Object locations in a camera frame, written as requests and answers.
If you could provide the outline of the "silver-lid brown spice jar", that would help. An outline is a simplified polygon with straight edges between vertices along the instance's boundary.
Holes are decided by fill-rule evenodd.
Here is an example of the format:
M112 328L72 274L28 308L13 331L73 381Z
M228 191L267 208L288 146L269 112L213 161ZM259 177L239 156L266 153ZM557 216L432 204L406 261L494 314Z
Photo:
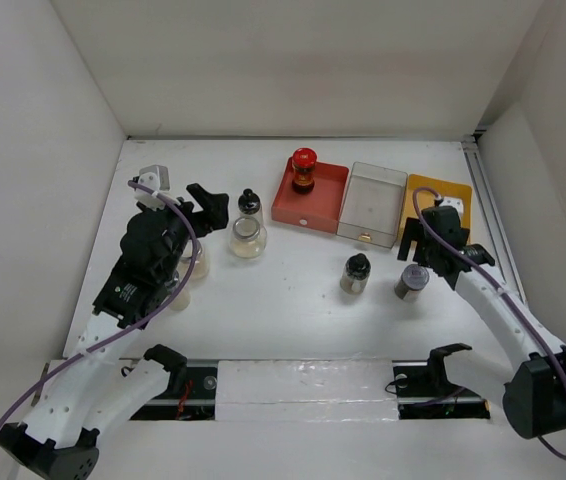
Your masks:
M405 267L394 286L395 295L403 301L415 301L429 283L428 270L418 264Z

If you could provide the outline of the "red-capped sauce bottle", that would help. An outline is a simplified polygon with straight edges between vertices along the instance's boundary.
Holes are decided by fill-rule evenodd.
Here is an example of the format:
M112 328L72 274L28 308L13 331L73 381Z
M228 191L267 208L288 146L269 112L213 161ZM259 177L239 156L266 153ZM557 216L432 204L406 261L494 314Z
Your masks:
M295 150L291 157L293 190L299 194L310 193L315 186L314 172L317 163L317 154L308 147Z

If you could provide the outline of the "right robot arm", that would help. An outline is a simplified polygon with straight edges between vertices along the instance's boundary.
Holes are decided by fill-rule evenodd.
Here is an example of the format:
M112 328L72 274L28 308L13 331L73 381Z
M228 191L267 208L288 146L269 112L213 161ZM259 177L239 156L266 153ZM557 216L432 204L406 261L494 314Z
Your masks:
M431 350L425 381L436 393L455 387L498 404L524 439L566 429L566 343L509 291L492 255L468 241L451 206L407 219L398 257L430 269L478 314L505 352L502 369L463 343Z

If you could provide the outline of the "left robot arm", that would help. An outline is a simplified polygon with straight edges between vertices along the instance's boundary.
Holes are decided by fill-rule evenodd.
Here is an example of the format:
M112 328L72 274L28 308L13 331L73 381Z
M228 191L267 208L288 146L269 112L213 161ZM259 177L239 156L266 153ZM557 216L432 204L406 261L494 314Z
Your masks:
M171 348L149 348L119 381L119 361L149 322L183 293L194 269L178 265L199 239L229 223L229 197L187 186L191 201L129 183L137 213L128 221L120 255L92 303L68 358L31 388L37 404L15 423L0 422L0 447L41 479L86 479L108 433L149 400L185 387L187 359Z

